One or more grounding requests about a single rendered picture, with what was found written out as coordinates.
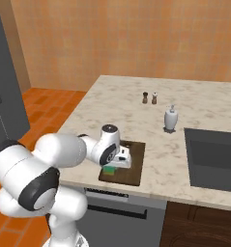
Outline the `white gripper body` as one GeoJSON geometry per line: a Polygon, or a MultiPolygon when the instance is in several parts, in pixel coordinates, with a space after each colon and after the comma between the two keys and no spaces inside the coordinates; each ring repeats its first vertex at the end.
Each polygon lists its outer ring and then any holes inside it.
{"type": "Polygon", "coordinates": [[[130,149],[128,147],[120,147],[120,151],[114,156],[108,166],[116,168],[129,169],[131,166],[130,149]]]}

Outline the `dark grey sink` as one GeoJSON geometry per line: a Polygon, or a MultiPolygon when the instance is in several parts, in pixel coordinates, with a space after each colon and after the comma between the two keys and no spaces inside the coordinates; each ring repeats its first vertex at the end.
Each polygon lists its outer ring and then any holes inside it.
{"type": "Polygon", "coordinates": [[[191,186],[231,192],[231,132],[185,129],[191,186]]]}

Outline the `green sponge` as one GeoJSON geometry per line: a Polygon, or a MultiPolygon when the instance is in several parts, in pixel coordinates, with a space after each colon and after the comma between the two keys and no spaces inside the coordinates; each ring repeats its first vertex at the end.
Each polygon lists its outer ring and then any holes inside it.
{"type": "Polygon", "coordinates": [[[102,173],[104,175],[113,176],[115,174],[116,168],[112,166],[104,166],[102,168],[102,173]]]}

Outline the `dark wooden cupboard door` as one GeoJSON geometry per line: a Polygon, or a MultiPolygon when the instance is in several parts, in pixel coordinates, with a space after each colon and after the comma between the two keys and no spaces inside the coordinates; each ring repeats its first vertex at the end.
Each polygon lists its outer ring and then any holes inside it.
{"type": "Polygon", "coordinates": [[[168,202],[159,247],[231,247],[231,211],[168,202]]]}

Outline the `grey dishwasher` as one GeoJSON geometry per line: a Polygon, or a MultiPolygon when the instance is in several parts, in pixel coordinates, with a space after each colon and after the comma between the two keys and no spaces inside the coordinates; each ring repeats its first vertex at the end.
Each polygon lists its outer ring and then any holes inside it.
{"type": "Polygon", "coordinates": [[[89,187],[75,187],[88,205],[143,213],[147,219],[131,218],[87,209],[77,222],[90,247],[159,247],[167,201],[89,187]]]}

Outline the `white soap dispenser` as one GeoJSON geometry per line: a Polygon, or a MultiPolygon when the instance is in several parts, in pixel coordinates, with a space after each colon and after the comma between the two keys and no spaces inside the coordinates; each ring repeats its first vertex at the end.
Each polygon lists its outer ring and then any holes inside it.
{"type": "Polygon", "coordinates": [[[178,121],[178,112],[175,109],[175,105],[172,104],[164,114],[164,129],[168,132],[174,132],[175,126],[178,121]]]}

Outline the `dark wooden cutting board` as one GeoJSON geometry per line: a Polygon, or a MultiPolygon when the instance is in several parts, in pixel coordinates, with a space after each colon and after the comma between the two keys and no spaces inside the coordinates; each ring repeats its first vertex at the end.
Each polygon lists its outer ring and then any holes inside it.
{"type": "Polygon", "coordinates": [[[130,150],[129,168],[116,168],[112,175],[100,171],[99,180],[111,183],[139,186],[144,160],[145,143],[121,140],[121,145],[130,150]]]}

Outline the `dark grey fridge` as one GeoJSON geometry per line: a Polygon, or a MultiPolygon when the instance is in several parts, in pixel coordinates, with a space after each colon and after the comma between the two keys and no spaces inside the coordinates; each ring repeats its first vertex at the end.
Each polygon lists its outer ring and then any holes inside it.
{"type": "Polygon", "coordinates": [[[19,140],[30,124],[0,16],[0,143],[19,140]]]}

